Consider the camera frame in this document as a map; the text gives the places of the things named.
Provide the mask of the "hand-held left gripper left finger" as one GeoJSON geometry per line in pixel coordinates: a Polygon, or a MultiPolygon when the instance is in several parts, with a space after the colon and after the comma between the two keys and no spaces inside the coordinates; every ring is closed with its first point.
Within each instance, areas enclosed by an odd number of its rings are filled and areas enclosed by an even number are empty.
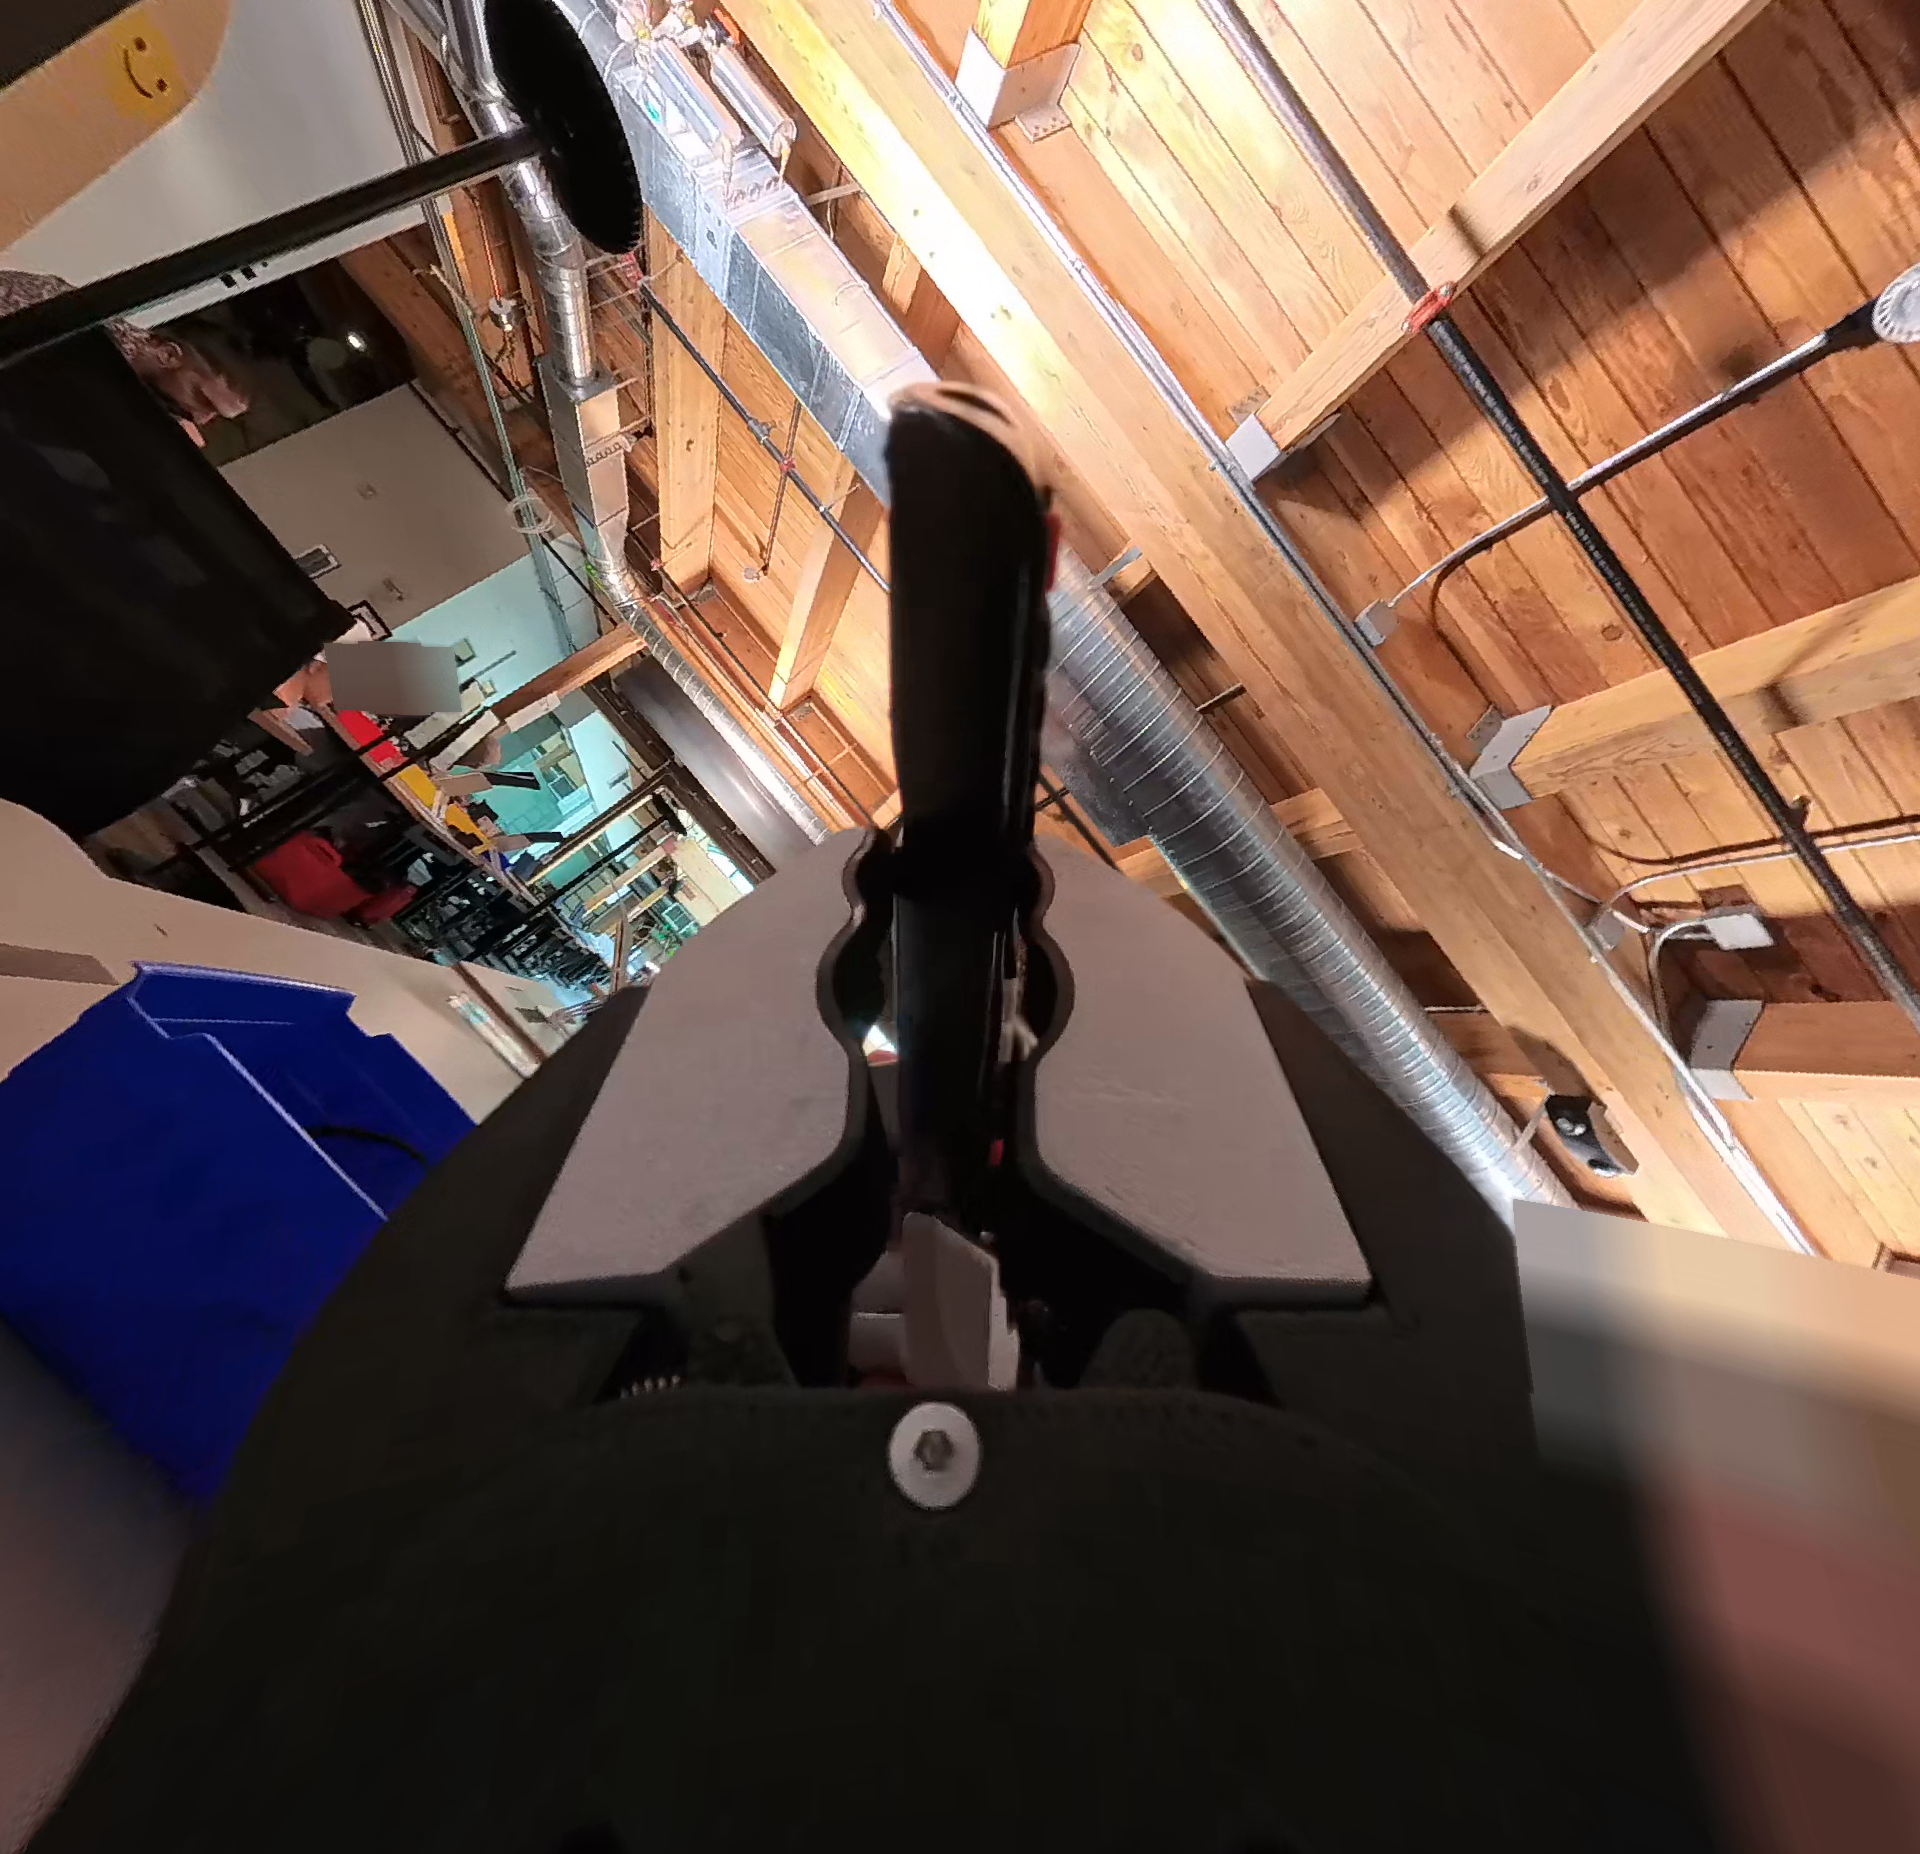
{"type": "Polygon", "coordinates": [[[507,1274],[521,1308],[641,1315],[684,1354],[771,1346],[849,1383],[852,1295],[896,1159],[865,1032],[886,916],[876,832],[788,863],[658,975],[507,1274]]]}

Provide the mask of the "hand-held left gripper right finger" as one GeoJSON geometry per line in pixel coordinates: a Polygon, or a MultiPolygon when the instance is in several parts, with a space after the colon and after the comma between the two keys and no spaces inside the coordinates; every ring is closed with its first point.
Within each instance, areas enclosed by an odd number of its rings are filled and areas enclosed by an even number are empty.
{"type": "Polygon", "coordinates": [[[1124,1314],[1199,1357],[1244,1314],[1362,1314],[1376,1276],[1241,962],[1068,844],[1038,845],[1056,1011],[1024,1075],[1017,1303],[1068,1387],[1124,1314]]]}

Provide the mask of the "black utility knife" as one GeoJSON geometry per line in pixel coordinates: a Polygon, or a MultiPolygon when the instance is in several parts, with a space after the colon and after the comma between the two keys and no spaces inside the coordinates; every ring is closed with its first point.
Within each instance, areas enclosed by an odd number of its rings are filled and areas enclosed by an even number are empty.
{"type": "Polygon", "coordinates": [[[1020,419],[985,389],[900,392],[886,468],[899,815],[874,889],[900,1368],[909,1387],[1016,1391],[1020,1303],[997,1244],[1023,1221],[1023,1088],[1058,984],[1034,973],[1058,532],[1020,419]]]}

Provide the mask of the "blue plastic bin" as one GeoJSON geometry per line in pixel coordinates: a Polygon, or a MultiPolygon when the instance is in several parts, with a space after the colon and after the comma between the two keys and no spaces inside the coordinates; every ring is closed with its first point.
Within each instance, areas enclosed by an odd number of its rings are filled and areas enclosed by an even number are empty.
{"type": "Polygon", "coordinates": [[[3,1314],[192,1502],[475,1121],[346,991],[142,960],[3,1087],[3,1314]]]}

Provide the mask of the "red container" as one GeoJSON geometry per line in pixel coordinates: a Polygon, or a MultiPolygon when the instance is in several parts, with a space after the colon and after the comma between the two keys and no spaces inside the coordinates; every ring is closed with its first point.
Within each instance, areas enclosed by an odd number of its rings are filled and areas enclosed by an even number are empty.
{"type": "Polygon", "coordinates": [[[283,908],[321,921],[362,921],[373,892],[323,832],[299,832],[252,862],[247,872],[283,908]]]}

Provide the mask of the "black ceiling pipe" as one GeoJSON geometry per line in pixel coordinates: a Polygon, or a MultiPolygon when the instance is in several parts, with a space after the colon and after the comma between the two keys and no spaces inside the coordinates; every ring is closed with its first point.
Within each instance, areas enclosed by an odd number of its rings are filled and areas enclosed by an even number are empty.
{"type": "Polygon", "coordinates": [[[1468,392],[1477,410],[1496,428],[1501,441],[1517,458],[1537,492],[1548,503],[1548,513],[1558,519],[1574,546],[1581,548],[1591,569],[1618,602],[1622,617],[1641,635],[1644,647],[1655,655],[1663,671],[1676,682],[1688,711],[1710,738],[1722,759],[1740,778],[1749,798],[1763,812],[1776,839],[1787,848],[1793,862],[1804,876],[1818,889],[1836,928],[1853,947],[1860,965],[1877,978],[1885,997],[1898,1006],[1910,1027],[1919,1025],[1919,990],[1911,982],[1897,952],[1885,942],[1881,929],[1860,908],[1856,895],[1846,885],[1838,871],[1827,862],[1826,852],[1812,841],[1808,822],[1793,810],[1784,791],[1766,773],[1762,758],[1750,741],[1740,734],[1733,717],[1718,703],[1712,688],[1701,680],[1687,649],[1669,632],[1665,618],[1654,610],[1634,575],[1621,563],[1612,542],[1605,537],[1595,519],[1571,492],[1571,485],[1552,463],[1549,453],[1539,441],[1535,431],[1526,426],[1511,398],[1501,386],[1499,378],[1483,363],[1473,341],[1457,326],[1452,313],[1435,311],[1423,323],[1423,333],[1439,352],[1441,360],[1452,372],[1455,381],[1468,392]]]}

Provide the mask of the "black screen panel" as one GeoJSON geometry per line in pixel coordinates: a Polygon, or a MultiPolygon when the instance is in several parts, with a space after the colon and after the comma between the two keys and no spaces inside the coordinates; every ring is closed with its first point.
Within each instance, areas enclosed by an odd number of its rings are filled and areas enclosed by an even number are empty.
{"type": "Polygon", "coordinates": [[[107,331],[5,368],[5,801],[107,830],[348,628],[107,331]]]}

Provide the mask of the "black floor lamp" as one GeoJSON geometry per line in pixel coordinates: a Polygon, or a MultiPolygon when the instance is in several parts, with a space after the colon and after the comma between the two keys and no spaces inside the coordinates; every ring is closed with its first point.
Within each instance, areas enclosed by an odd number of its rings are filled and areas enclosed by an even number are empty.
{"type": "Polygon", "coordinates": [[[164,306],[239,268],[306,253],[469,184],[544,170],[564,219],[607,254],[641,238],[641,174],[612,91],[557,0],[455,0],[469,40],[484,40],[493,98],[517,122],[376,181],[234,228],[5,319],[3,367],[44,354],[138,309],[164,306]]]}

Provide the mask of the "ceiling spotlight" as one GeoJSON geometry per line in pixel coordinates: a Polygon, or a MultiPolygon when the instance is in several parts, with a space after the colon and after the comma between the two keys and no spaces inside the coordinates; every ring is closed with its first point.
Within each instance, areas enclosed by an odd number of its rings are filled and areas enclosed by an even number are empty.
{"type": "Polygon", "coordinates": [[[1874,345],[1919,345],[1919,293],[1920,269],[1915,262],[1891,283],[1885,283],[1874,301],[1852,309],[1824,331],[1824,350],[1827,354],[1846,354],[1874,345]]]}

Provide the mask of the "wooden board with smiley sticker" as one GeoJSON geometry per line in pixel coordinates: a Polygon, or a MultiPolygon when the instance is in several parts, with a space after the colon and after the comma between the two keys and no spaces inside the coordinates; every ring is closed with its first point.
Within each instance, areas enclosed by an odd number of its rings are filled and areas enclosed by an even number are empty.
{"type": "Polygon", "coordinates": [[[3,91],[3,243],[9,248],[201,96],[229,0],[138,0],[3,91]]]}

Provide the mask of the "large silver air duct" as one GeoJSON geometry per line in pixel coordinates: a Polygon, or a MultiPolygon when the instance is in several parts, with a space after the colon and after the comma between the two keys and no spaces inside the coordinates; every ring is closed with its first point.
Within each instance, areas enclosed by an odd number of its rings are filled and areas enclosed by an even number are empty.
{"type": "MultiPolygon", "coordinates": [[[[932,384],[880,298],[735,110],[652,49],[644,0],[564,0],[630,128],[663,229],[870,494],[899,392],[932,384]]],[[[1254,978],[1281,988],[1510,1217],[1571,1197],[1077,554],[1049,597],[1047,699],[1094,810],[1142,828],[1254,978]]]]}

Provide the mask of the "small silver air duct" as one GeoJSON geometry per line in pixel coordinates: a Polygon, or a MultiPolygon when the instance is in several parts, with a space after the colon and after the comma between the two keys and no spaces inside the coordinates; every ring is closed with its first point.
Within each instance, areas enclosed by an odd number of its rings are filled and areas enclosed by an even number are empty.
{"type": "MultiPolygon", "coordinates": [[[[489,140],[504,137],[517,117],[493,70],[493,51],[484,35],[484,0],[440,3],[448,27],[442,49],[448,79],[476,131],[489,140]]],[[[541,392],[587,573],[601,599],[687,693],[765,799],[788,818],[805,844],[823,841],[827,834],[823,819],[769,762],[732,709],[688,667],[634,579],[628,562],[628,453],[617,437],[617,386],[593,352],[585,243],[565,219],[537,161],[515,166],[501,184],[535,257],[545,329],[541,392]]]]}

